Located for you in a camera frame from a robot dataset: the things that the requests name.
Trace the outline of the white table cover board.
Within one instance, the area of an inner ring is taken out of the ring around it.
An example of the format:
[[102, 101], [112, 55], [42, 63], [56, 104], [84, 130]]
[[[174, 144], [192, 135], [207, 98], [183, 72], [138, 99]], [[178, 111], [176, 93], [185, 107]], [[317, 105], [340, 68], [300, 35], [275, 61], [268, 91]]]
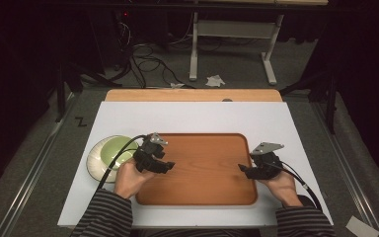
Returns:
[[[279, 143], [276, 152], [315, 192], [323, 212], [329, 210], [320, 192], [288, 106], [282, 102], [103, 102], [84, 149], [58, 224], [75, 226], [95, 192], [98, 182], [88, 174], [86, 158], [97, 142], [111, 135], [134, 137], [160, 133], [240, 133], [253, 149], [261, 142]], [[133, 226], [150, 227], [260, 227], [276, 223], [279, 208], [266, 187], [250, 205], [171, 206], [132, 202]]]

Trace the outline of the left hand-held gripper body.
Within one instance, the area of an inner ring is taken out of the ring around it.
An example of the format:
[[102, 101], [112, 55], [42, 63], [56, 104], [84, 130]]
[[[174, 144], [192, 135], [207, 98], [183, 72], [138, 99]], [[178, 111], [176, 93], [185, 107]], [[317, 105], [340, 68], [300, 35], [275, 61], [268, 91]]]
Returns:
[[137, 170], [142, 172], [148, 167], [162, 167], [157, 161], [162, 161], [165, 155], [164, 145], [167, 144], [168, 142], [157, 132], [146, 135], [143, 138], [143, 143], [133, 154]]

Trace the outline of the green bowl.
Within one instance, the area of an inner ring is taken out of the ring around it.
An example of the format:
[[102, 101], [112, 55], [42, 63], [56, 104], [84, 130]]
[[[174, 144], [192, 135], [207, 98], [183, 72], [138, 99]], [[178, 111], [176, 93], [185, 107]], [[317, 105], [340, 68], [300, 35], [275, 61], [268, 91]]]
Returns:
[[[107, 166], [109, 166], [114, 157], [122, 149], [122, 147], [130, 140], [130, 137], [123, 135], [109, 137], [108, 141], [103, 145], [103, 148], [101, 150], [102, 161]], [[135, 141], [132, 141], [116, 159], [113, 169], [117, 170], [123, 162], [130, 159], [133, 156], [133, 153], [136, 151], [137, 147], [138, 144]]]

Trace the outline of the brown wooden tray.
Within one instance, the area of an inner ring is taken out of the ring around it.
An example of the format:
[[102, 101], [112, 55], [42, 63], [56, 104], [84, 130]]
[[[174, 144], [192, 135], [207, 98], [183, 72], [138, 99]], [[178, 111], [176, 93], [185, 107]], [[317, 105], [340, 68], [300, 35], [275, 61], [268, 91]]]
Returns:
[[250, 205], [255, 182], [239, 166], [252, 165], [240, 133], [165, 133], [166, 161], [175, 166], [146, 183], [136, 196], [142, 205]]

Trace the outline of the person's right hand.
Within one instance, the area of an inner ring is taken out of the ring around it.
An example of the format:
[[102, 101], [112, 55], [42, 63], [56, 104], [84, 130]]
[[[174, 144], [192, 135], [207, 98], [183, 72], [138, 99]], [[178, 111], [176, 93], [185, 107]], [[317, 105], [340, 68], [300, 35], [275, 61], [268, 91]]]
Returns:
[[302, 206], [295, 187], [294, 178], [286, 172], [281, 172], [271, 180], [263, 181], [272, 195], [284, 206]]

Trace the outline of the crumpled white paper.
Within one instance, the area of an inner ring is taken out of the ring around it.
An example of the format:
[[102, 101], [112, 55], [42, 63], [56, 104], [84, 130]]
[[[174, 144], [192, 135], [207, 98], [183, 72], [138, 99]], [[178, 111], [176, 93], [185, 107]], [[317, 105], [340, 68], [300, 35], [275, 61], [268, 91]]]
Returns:
[[225, 85], [225, 82], [219, 75], [214, 75], [207, 78], [205, 85], [209, 87], [221, 87], [222, 85]]

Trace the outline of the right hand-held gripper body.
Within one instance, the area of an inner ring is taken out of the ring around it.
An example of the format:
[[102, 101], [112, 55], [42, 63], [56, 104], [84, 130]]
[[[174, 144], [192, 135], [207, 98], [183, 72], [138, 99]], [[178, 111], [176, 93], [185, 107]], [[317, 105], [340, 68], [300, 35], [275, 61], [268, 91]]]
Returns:
[[262, 142], [250, 153], [255, 163], [253, 172], [256, 173], [257, 180], [273, 179], [282, 171], [282, 162], [275, 151], [283, 147], [279, 143]]

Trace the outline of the person's lap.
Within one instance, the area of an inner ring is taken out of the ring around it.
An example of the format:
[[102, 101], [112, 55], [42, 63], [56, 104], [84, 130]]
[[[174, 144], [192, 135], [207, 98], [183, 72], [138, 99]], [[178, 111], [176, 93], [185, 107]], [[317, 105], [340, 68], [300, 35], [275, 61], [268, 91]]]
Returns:
[[266, 229], [135, 229], [130, 237], [277, 237], [276, 230]]

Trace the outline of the person's left hand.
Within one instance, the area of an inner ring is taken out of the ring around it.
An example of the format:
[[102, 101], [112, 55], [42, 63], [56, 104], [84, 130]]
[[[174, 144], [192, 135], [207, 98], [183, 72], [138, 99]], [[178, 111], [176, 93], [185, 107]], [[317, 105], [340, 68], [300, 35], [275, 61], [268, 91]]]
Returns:
[[122, 163], [117, 170], [114, 193], [121, 198], [131, 198], [155, 176], [156, 174], [150, 171], [139, 172], [136, 168], [136, 162], [129, 159]]

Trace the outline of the white ribbed plate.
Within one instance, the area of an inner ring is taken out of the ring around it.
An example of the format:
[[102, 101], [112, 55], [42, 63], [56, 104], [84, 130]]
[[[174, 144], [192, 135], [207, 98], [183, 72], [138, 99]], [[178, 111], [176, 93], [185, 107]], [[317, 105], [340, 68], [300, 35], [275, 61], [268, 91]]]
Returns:
[[[103, 145], [108, 141], [108, 137], [99, 141], [89, 152], [87, 157], [87, 170], [92, 178], [100, 181], [105, 174], [109, 166], [107, 166], [101, 159], [101, 150]], [[115, 181], [116, 171], [111, 168], [108, 177], [106, 179], [107, 183], [113, 183]]]

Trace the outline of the black metal stand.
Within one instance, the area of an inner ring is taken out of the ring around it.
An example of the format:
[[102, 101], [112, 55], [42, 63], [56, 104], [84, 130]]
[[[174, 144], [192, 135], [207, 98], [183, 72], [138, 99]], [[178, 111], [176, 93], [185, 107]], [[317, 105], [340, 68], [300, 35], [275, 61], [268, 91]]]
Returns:
[[281, 96], [288, 95], [295, 90], [310, 89], [308, 99], [310, 102], [326, 102], [325, 123], [331, 134], [335, 133], [334, 119], [336, 111], [336, 94], [338, 80], [333, 72], [329, 70], [318, 72], [305, 77], [281, 90]]
[[57, 111], [58, 111], [58, 116], [56, 119], [57, 122], [60, 122], [67, 113], [67, 99], [65, 97], [65, 85], [68, 85], [69, 87], [71, 87], [74, 93], [76, 92], [81, 93], [83, 90], [83, 86], [80, 80], [77, 80], [76, 82], [74, 82], [71, 79], [71, 76], [73, 74], [85, 74], [86, 76], [91, 77], [97, 82], [102, 83], [103, 85], [106, 85], [112, 88], [122, 87], [121, 84], [116, 84], [115, 82], [112, 82], [106, 79], [105, 77], [95, 72], [92, 72], [91, 70], [88, 70], [84, 67], [81, 67], [80, 65], [77, 65], [73, 62], [61, 63], [57, 69], [57, 77], [56, 77]]

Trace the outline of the white metal desk frame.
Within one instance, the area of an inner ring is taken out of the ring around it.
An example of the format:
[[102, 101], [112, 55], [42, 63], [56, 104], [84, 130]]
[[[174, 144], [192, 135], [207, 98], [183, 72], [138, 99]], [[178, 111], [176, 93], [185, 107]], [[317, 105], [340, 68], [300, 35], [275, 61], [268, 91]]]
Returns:
[[254, 23], [238, 21], [218, 21], [200, 20], [198, 13], [192, 14], [192, 43], [189, 61], [189, 79], [197, 79], [199, 37], [218, 37], [218, 38], [239, 38], [269, 40], [267, 51], [261, 53], [262, 63], [265, 69], [266, 79], [269, 85], [276, 85], [277, 81], [270, 62], [273, 49], [279, 35], [279, 31], [284, 19], [283, 15], [278, 15], [272, 23]]

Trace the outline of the flat white paper sheet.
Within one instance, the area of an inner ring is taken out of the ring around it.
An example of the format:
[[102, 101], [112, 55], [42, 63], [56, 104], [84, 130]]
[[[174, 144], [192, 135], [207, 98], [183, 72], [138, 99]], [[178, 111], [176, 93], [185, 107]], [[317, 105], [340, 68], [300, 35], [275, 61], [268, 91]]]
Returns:
[[378, 237], [379, 231], [352, 216], [346, 225], [346, 228], [356, 237]]

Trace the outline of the metal floor rail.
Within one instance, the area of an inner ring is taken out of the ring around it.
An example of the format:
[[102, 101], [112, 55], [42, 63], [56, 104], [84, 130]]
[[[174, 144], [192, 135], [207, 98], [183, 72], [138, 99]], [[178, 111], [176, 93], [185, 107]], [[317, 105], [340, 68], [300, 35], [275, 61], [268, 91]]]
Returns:
[[349, 194], [354, 202], [356, 209], [359, 212], [360, 220], [379, 232], [379, 221], [377, 220], [373, 208], [364, 193], [360, 183], [358, 182], [355, 174], [353, 173], [352, 167], [349, 165], [345, 153], [341, 149], [341, 144], [339, 143], [336, 135], [329, 130], [326, 124], [325, 110], [320, 104], [312, 103], [311, 107], [316, 114], [318, 121], [323, 128], [326, 136], [330, 140], [331, 146], [336, 154], [336, 161], [341, 171], [341, 176], [348, 188]]
[[48, 153], [56, 139], [59, 130], [64, 124], [66, 114], [57, 117], [57, 120], [51, 124], [50, 131], [43, 142], [38, 156], [35, 159], [28, 175], [24, 179], [22, 185], [17, 191], [9, 209], [4, 218], [0, 222], [0, 237], [10, 237], [19, 216], [21, 215], [26, 203], [28, 202], [42, 170], [48, 160]]

